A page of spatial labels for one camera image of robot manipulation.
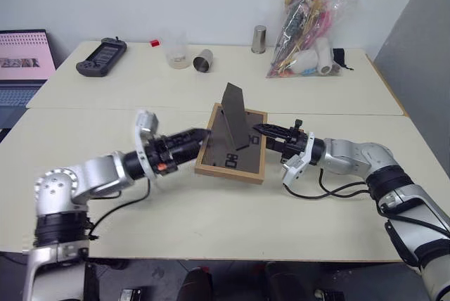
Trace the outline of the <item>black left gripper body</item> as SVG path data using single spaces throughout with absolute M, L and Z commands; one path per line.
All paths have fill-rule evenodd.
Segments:
M 146 156 L 156 175 L 165 176 L 178 170 L 178 165 L 171 152 L 171 148 L 174 146 L 174 140 L 169 136 L 161 136 L 148 141 Z

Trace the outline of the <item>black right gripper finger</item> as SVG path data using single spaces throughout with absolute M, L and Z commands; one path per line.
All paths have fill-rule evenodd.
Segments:
M 279 141 L 277 139 L 267 137 L 266 138 L 266 148 L 269 150 L 276 151 L 278 153 L 283 153 L 285 150 L 285 141 Z
M 267 124 L 267 123 L 261 123 L 261 124 L 255 124 L 252 127 L 256 132 L 259 132 L 261 135 L 273 138 L 273 139 L 289 139 L 291 136 L 290 129 L 287 129 L 285 127 L 280 127 L 278 125 L 274 124 Z

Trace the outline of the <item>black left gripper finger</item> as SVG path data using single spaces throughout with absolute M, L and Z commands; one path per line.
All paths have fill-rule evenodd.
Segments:
M 211 131 L 209 129 L 191 128 L 167 137 L 168 147 L 182 147 L 190 143 L 202 145 L 208 138 Z
M 171 138 L 171 156 L 177 164 L 183 164 L 197 158 L 205 137 L 175 136 Z

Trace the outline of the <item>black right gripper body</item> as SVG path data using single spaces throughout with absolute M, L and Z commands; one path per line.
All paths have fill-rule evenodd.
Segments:
M 292 156 L 299 155 L 305 151 L 308 142 L 308 134 L 301 129 L 302 120 L 296 119 L 294 126 L 283 128 L 284 147 L 281 160 L 288 161 Z

